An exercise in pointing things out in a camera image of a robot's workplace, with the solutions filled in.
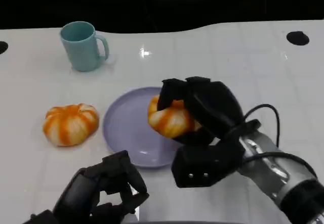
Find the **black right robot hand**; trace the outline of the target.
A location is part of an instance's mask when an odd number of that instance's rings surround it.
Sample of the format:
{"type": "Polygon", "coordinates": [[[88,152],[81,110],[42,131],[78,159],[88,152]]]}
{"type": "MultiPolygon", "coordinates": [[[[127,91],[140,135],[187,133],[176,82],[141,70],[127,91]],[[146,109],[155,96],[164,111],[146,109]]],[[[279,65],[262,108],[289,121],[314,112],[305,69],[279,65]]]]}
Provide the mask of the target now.
{"type": "Polygon", "coordinates": [[[209,145],[214,138],[223,138],[233,127],[243,121],[243,112],[231,90],[220,81],[205,77],[188,77],[184,81],[163,80],[157,103],[158,111],[182,100],[184,109],[198,129],[177,133],[171,139],[184,145],[209,145]]]}

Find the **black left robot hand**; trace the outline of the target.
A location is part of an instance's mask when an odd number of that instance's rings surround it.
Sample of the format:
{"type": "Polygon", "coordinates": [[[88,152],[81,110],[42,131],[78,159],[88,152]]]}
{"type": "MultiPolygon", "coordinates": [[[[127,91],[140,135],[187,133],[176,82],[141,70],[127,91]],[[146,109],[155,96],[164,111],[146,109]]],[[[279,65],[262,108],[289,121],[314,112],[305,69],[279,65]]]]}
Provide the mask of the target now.
{"type": "Polygon", "coordinates": [[[79,169],[53,209],[59,223],[121,223],[149,197],[126,150],[79,169]]]}

